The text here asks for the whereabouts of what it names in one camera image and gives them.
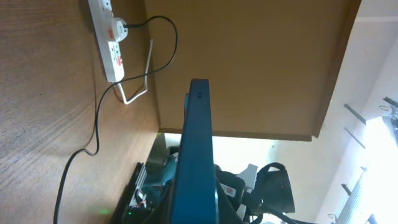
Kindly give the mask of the blue Galaxy smartphone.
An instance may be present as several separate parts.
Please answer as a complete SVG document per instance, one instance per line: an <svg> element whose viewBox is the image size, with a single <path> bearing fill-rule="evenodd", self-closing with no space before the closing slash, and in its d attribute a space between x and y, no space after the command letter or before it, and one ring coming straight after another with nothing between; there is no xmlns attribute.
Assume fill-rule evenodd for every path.
<svg viewBox="0 0 398 224"><path fill-rule="evenodd" d="M193 79L185 101L168 221L218 223L209 81Z"/></svg>

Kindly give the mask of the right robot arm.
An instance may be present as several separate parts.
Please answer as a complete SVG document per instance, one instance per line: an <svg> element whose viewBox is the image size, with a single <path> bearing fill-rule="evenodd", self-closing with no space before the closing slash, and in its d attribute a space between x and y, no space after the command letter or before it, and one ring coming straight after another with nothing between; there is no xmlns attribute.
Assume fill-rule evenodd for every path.
<svg viewBox="0 0 398 224"><path fill-rule="evenodd" d="M177 168L181 134L159 133L145 162L139 162L110 223L141 223L159 205Z"/></svg>

